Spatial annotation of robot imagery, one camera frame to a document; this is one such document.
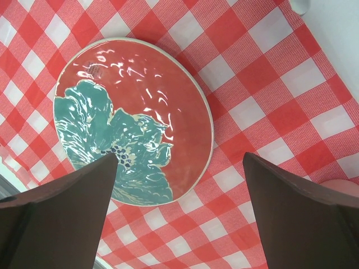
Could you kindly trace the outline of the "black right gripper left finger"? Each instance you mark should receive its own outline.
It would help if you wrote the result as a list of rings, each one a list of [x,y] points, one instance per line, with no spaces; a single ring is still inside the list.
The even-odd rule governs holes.
[[[93,268],[118,159],[1,199],[1,268]]]

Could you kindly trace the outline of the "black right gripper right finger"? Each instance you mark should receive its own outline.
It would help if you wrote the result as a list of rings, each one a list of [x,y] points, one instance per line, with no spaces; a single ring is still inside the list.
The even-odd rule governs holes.
[[[358,198],[253,153],[246,183],[269,268],[358,268]]]

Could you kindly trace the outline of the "salmon pink plastic cup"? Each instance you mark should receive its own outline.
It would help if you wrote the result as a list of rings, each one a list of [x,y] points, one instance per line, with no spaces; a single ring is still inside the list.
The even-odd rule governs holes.
[[[337,192],[359,197],[359,185],[348,180],[333,179],[323,182],[320,185]]]

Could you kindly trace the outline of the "red white checkered cloth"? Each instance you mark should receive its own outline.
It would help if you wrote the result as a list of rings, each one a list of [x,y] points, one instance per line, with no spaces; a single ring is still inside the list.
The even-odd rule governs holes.
[[[152,43],[201,86],[214,152],[179,201],[112,201],[98,256],[111,268],[266,268],[242,160],[253,152],[321,183],[358,182],[358,103],[288,1],[2,1],[1,164],[22,189],[72,171],[54,86],[103,38]]]

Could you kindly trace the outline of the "red teal ceramic plate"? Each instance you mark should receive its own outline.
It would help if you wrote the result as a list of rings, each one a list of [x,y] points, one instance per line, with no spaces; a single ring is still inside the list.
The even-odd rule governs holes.
[[[170,54],[138,39],[106,38],[76,53],[58,76],[53,116],[75,169],[116,155],[112,198],[127,205],[178,201],[213,154],[201,87]]]

